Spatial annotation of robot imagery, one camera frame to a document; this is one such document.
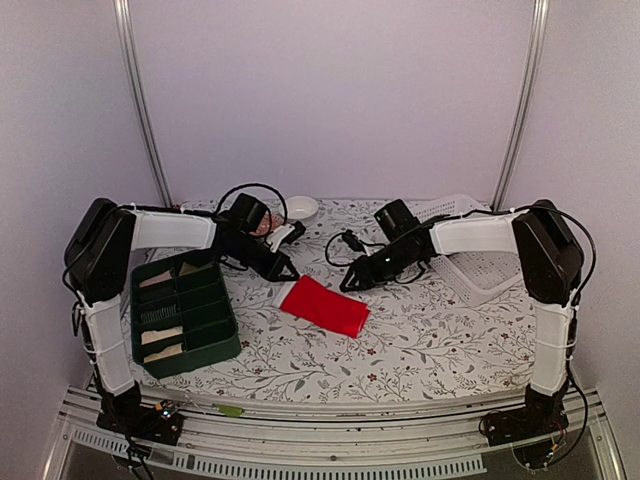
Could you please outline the khaki tan underwear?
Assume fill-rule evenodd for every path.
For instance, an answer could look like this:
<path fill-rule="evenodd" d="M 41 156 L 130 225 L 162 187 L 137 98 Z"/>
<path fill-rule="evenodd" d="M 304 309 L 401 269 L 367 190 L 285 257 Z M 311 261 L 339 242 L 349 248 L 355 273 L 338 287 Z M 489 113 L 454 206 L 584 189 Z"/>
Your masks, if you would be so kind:
<path fill-rule="evenodd" d="M 181 269 L 179 271 L 179 276 L 186 276 L 186 275 L 191 275 L 200 271 L 204 271 L 207 270 L 211 267 L 211 263 L 207 262 L 203 265 L 193 265 L 187 262 L 184 262 L 181 266 Z"/>

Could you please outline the red garment with white print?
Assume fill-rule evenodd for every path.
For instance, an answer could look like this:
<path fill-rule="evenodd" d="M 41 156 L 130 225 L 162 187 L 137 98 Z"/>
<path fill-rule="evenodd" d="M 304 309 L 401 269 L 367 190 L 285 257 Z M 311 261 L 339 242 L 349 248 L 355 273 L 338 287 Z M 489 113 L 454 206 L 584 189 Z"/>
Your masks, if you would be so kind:
<path fill-rule="evenodd" d="M 336 293 L 307 275 L 286 283 L 273 305 L 323 330 L 350 338 L 359 336 L 371 313 L 367 304 Z"/>

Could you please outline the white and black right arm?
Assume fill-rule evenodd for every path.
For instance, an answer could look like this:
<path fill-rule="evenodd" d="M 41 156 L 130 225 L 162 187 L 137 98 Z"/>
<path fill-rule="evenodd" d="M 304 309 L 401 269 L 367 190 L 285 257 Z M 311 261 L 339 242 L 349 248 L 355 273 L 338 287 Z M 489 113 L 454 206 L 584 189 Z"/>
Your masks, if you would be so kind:
<path fill-rule="evenodd" d="M 573 230 L 581 224 L 547 200 L 509 211 L 472 210 L 420 221 L 395 200 L 375 215 L 388 239 L 371 255 L 351 262 L 340 289 L 373 289 L 417 262 L 465 252 L 518 256 L 536 318 L 533 373 L 522 407 L 486 414 L 479 431 L 492 446 L 566 429 L 563 399 L 576 384 L 571 357 L 581 294 L 594 273 Z"/>

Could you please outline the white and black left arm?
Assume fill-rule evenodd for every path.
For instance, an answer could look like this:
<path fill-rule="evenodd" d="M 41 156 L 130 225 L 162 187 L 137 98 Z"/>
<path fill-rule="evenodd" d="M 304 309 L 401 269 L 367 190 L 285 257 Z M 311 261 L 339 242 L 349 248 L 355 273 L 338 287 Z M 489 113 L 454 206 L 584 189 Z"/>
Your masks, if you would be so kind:
<path fill-rule="evenodd" d="M 121 293 L 129 256 L 138 249 L 186 248 L 204 260 L 232 257 L 270 282 L 284 282 L 284 268 L 294 267 L 282 244 L 306 231 L 301 221 L 272 233 L 254 235 L 266 213 L 264 203 L 240 195 L 226 211 L 184 210 L 117 205 L 95 199 L 64 254 L 64 285 L 76 302 L 74 331 L 83 336 L 101 396 L 98 427 L 135 438 L 176 445 L 183 415 L 142 405 L 139 384 L 129 368 L 120 331 Z"/>

